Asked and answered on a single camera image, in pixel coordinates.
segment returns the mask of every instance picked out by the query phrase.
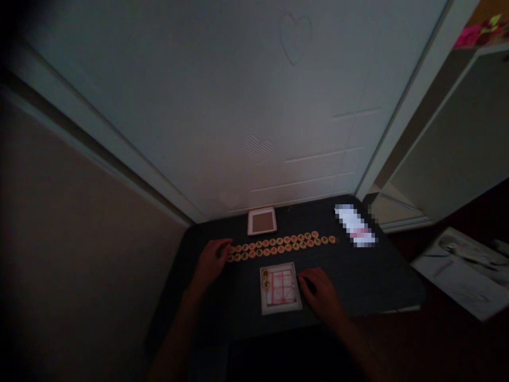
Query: dark floor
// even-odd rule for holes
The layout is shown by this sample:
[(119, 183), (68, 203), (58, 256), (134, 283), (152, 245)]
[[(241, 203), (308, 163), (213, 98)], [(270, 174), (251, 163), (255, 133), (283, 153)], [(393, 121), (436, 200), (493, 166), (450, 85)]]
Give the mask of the dark floor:
[[(409, 262), (449, 226), (483, 244), (509, 243), (508, 196), (506, 180), (432, 227), (389, 238)], [(427, 291), (421, 311), (356, 319), (399, 379), (509, 381), (509, 309), (481, 323), (419, 277)]]

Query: white box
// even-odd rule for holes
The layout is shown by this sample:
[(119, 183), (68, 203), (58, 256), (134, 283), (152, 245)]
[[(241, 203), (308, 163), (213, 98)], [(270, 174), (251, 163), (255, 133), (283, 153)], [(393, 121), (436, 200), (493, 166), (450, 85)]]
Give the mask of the white box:
[(509, 306), (509, 260), (447, 228), (412, 267), (481, 321)]

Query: pink flower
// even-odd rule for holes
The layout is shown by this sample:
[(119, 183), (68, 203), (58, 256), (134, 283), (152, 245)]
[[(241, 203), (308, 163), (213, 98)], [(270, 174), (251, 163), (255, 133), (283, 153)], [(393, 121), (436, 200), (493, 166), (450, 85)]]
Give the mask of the pink flower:
[(480, 25), (472, 25), (471, 27), (465, 27), (461, 32), (458, 40), (453, 46), (454, 48), (470, 47), (475, 44), (477, 38), (481, 34), (482, 27)]

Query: table top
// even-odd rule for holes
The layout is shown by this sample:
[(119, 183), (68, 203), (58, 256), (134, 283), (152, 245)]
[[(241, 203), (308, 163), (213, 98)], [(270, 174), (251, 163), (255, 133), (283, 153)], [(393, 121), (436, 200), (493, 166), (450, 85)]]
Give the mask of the table top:
[[(336, 204), (353, 204), (378, 237), (374, 247), (355, 248), (336, 218)], [(146, 349), (155, 354), (177, 312), (182, 293), (189, 285), (198, 257), (212, 239), (232, 238), (234, 245), (257, 240), (318, 231), (334, 235), (327, 244), (238, 263), (226, 263), (218, 280), (209, 288), (200, 311), (198, 345), (228, 344), (243, 338), (315, 325), (319, 321), (303, 300), (303, 309), (261, 315), (261, 267), (294, 262), (297, 272), (320, 266), (336, 287), (351, 317), (375, 314), (421, 304), (425, 289), (378, 224), (357, 198), (341, 195), (276, 209), (278, 231), (248, 237), (247, 214), (197, 224), (187, 230), (170, 270), (159, 305), (148, 331)]]

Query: game board card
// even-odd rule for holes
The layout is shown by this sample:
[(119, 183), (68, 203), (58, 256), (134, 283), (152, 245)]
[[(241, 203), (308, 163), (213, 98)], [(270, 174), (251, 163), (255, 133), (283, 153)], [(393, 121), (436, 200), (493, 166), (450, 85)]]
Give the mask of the game board card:
[(294, 263), (260, 268), (261, 313), (301, 310)]

